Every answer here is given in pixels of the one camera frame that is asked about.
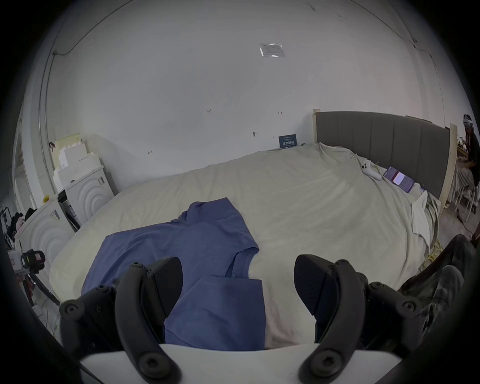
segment blue sign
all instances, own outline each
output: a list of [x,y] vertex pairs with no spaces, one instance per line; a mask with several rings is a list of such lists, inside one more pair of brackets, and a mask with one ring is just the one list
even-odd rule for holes
[[279,136],[280,148],[295,147],[297,145],[297,135]]

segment white wall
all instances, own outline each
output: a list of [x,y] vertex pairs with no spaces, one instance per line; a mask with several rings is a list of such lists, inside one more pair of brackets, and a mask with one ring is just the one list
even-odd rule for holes
[[[55,57],[48,139],[80,132],[122,190],[276,148],[279,135],[312,142],[313,108],[410,115],[462,134],[473,113],[426,22],[394,2],[433,55],[444,108],[432,60],[391,5],[359,2],[404,39],[349,0],[135,0]],[[54,49],[122,3],[80,3]],[[283,44],[286,57],[262,58],[259,43]]]
[[28,187],[28,181],[26,178],[25,171],[15,173],[15,180],[14,180],[14,190],[15,196],[17,200],[18,209],[26,214],[28,208],[34,208],[35,206],[32,204],[30,194],[30,189]]
[[[32,60],[32,68],[26,84],[24,102],[17,128],[17,134],[20,132],[22,141],[25,174],[37,207],[42,205],[43,198],[46,195],[54,195],[56,192],[52,181],[53,166],[51,159],[48,157],[48,140],[46,137],[43,137],[46,136],[46,130],[44,121],[45,108],[42,100],[45,100],[47,89],[45,70],[47,60],[51,60],[49,50],[65,17],[66,15],[63,15],[55,22],[43,42],[41,42],[39,50]],[[39,122],[42,127],[42,137],[40,136]]]

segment screw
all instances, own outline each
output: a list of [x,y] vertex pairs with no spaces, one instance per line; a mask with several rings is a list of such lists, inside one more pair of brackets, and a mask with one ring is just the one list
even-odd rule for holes
[[105,293],[105,292],[108,292],[109,291],[109,286],[108,285],[103,285],[103,284],[100,284],[98,287],[95,288],[97,291],[99,292],[102,292],[102,293]]
[[170,364],[165,356],[156,352],[147,352],[138,360],[138,368],[145,376],[161,379],[170,372]]
[[376,290],[376,289],[380,289],[381,287],[383,287],[384,285],[378,281],[375,281],[374,283],[371,284],[371,287],[372,289]]
[[65,308],[65,311],[67,313],[74,313],[76,312],[78,307],[75,304],[70,304],[67,308]]
[[342,357],[338,352],[326,349],[317,353],[310,362],[310,369],[315,376],[329,377],[342,368]]
[[404,301],[402,307],[409,312],[413,312],[415,310],[415,303],[413,301]]

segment smartphone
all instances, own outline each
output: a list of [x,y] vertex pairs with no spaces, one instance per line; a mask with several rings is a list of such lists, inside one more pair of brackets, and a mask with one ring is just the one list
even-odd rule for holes
[[410,177],[404,175],[393,167],[390,167],[385,171],[384,177],[389,179],[393,184],[398,185],[406,193],[410,192],[415,183]]

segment sticker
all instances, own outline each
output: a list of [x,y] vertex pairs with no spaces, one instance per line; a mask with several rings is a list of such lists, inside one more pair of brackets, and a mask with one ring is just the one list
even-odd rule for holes
[[75,211],[72,208],[72,205],[70,204],[70,202],[68,200],[67,200],[67,207],[68,207],[68,210],[70,211],[70,213],[72,214],[72,217],[77,217],[77,215],[75,214]]
[[285,57],[283,46],[281,44],[260,44],[260,53],[262,57]]
[[297,135],[279,136],[280,148],[289,148],[297,145]]
[[405,175],[403,173],[398,172],[393,179],[394,184],[400,185],[400,183],[403,181],[404,177],[405,177]]
[[55,219],[55,220],[60,220],[60,216],[59,214],[57,213],[57,210],[53,211],[51,214],[50,214],[50,217],[52,219]]

